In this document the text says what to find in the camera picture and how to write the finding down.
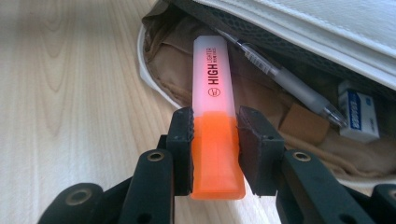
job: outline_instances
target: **bag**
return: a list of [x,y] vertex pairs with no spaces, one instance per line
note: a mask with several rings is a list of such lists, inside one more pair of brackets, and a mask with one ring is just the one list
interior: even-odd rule
[[[257,10],[264,5],[252,1],[244,4],[251,4]],[[334,57],[327,57],[333,59],[332,61],[317,55],[309,45],[299,47],[283,39],[281,35],[276,35],[282,32],[270,33],[249,22],[260,23],[260,20],[255,21],[254,14],[244,14],[246,9],[234,5],[226,7],[230,13],[224,8],[220,10],[192,1],[168,0],[157,3],[143,18],[144,27],[138,40],[141,77],[150,87],[175,107],[191,106],[193,40],[199,35],[217,35],[211,27],[218,28],[256,45],[325,96],[333,105],[337,105],[338,85],[345,79],[360,86],[361,91],[372,95],[380,130],[380,139],[372,143],[364,145],[342,137],[335,126],[325,129],[322,137],[314,137],[320,141],[282,133],[279,127],[285,122],[290,109],[303,105],[249,62],[242,51],[232,44],[228,46],[236,109],[240,105],[246,105],[260,110],[285,138],[287,148],[301,148],[315,153],[346,185],[368,188],[379,183],[396,184],[396,81],[387,79],[392,73],[396,73],[396,68],[393,69],[396,63],[393,61],[389,65],[389,61],[384,59],[385,56],[382,57],[385,60],[382,64],[391,72],[382,71],[381,74],[385,75],[375,80],[381,83],[390,80],[388,86],[384,86],[368,78],[375,72],[381,72],[375,66],[370,68],[371,65],[366,64],[363,66],[367,68],[365,73],[357,73],[359,69],[348,69]],[[248,17],[248,20],[235,15]],[[354,66],[355,62],[349,60],[344,65],[356,68],[358,65]],[[297,132],[305,132],[308,136],[317,134],[312,124],[298,127],[298,130]]]

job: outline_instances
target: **highlighter logo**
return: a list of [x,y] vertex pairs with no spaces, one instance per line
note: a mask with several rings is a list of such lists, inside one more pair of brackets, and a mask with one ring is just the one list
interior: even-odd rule
[[216,97],[220,95],[220,90],[218,88],[210,88],[207,93],[209,93],[210,96]]

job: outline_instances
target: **metal screw head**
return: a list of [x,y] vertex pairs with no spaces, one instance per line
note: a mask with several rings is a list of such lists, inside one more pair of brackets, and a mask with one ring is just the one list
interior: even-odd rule
[[91,196],[91,189],[76,189],[67,195],[65,202],[67,205],[75,206],[87,202]]
[[163,153],[161,153],[160,151],[155,151],[148,154],[149,161],[161,161],[164,157],[165,155],[163,155]]
[[294,152],[293,157],[297,161],[311,161],[311,157],[308,154],[303,153],[303,152]]

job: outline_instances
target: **orange highlighter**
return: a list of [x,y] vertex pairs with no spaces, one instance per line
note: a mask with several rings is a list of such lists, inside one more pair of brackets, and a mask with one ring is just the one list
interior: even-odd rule
[[245,196],[239,167],[233,87],[226,41],[202,35],[194,41],[192,109],[196,200],[236,200]]

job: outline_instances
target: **eraser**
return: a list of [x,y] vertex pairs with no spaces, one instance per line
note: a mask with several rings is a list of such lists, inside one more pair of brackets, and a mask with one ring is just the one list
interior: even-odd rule
[[321,116],[293,104],[283,119],[279,130],[312,145],[320,144],[329,130],[330,123]]
[[361,143],[379,138],[373,97],[346,90],[338,102],[347,121],[347,126],[340,129],[340,135]]
[[338,85],[338,95],[343,94],[347,90],[358,90],[358,88],[354,83],[348,80],[345,80]]

